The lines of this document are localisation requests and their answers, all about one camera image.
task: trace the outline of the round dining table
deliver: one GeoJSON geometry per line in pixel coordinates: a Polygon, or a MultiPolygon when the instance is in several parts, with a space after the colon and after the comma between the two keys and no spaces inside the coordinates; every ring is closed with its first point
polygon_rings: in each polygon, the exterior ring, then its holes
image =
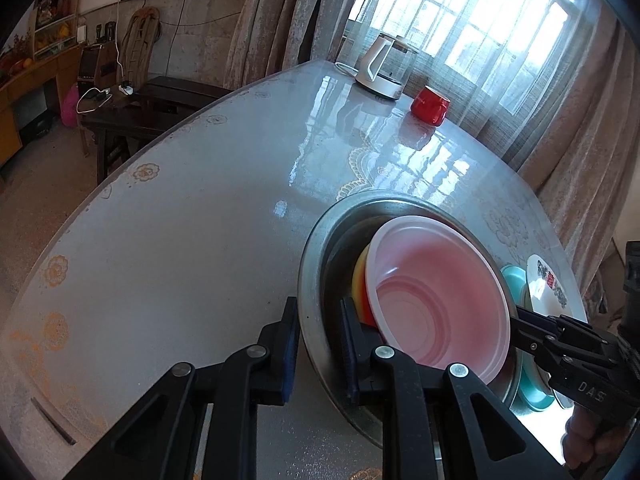
{"type": "MultiPolygon", "coordinates": [[[[316,221],[361,190],[443,209],[499,266],[539,254],[584,320],[529,187],[460,127],[430,128],[410,104],[376,97],[332,63],[305,63],[203,108],[95,189],[2,328],[0,426],[34,476],[62,478],[173,364],[219,363],[254,343],[297,294],[316,221]]],[[[561,461],[571,410],[512,410],[561,461]]],[[[258,479],[373,480],[381,466],[301,342],[290,402],[258,410],[258,479]]]]}

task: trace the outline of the human hand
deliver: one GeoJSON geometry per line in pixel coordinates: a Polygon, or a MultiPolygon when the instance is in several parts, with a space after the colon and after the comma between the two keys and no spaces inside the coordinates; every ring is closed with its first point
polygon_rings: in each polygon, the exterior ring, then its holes
{"type": "Polygon", "coordinates": [[[596,454],[619,453],[625,444],[633,421],[624,427],[613,428],[598,437],[595,443],[591,439],[596,433],[601,418],[595,413],[576,404],[574,413],[566,422],[566,433],[562,437],[562,454],[569,469],[576,469],[581,463],[588,462],[596,454]]]}

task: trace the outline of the stainless steel basin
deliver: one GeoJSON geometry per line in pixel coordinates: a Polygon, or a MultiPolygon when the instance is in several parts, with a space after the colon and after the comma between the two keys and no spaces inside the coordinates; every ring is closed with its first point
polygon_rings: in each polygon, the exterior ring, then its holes
{"type": "MultiPolygon", "coordinates": [[[[382,422],[366,408],[354,407],[346,397],[345,383],[337,366],[340,358],[337,307],[351,294],[351,275],[356,260],[378,228],[403,215],[439,220],[462,234],[489,262],[507,297],[509,311],[516,309],[500,269],[478,240],[455,218],[413,196],[390,191],[364,191],[340,200],[319,219],[306,242],[298,275],[300,325],[311,362],[331,400],[364,436],[382,447],[382,422]]],[[[520,382],[521,355],[510,349],[498,376],[489,384],[499,399],[510,406],[520,382]]]]}

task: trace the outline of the white kettle handle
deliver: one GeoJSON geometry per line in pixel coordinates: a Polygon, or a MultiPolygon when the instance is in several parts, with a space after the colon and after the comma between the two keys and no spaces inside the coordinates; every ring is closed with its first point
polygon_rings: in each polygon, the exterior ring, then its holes
{"type": "Polygon", "coordinates": [[[376,41],[373,42],[373,45],[371,45],[371,48],[362,56],[358,73],[364,72],[365,78],[373,81],[378,75],[380,67],[385,62],[386,56],[389,54],[393,43],[393,41],[383,36],[378,36],[376,41]]]}

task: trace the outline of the curtain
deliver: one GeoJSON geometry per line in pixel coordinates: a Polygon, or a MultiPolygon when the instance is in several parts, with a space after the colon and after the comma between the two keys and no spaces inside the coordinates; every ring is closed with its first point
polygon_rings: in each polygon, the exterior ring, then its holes
{"type": "Polygon", "coordinates": [[[380,32],[420,49],[405,93],[428,84],[447,118],[537,193],[585,293],[638,156],[640,57],[601,0],[356,0],[338,60],[380,32]]]}
{"type": "Polygon", "coordinates": [[[404,92],[446,95],[447,118],[517,170],[532,114],[566,87],[598,12],[599,0],[356,0],[338,61],[357,68],[379,32],[403,36],[420,50],[404,92]]]}
{"type": "Polygon", "coordinates": [[[311,59],[333,59],[354,0],[246,0],[226,62],[236,89],[311,59]]]}
{"type": "Polygon", "coordinates": [[[640,55],[602,6],[555,111],[540,108],[518,173],[534,189],[585,293],[610,243],[638,158],[640,55]]]}

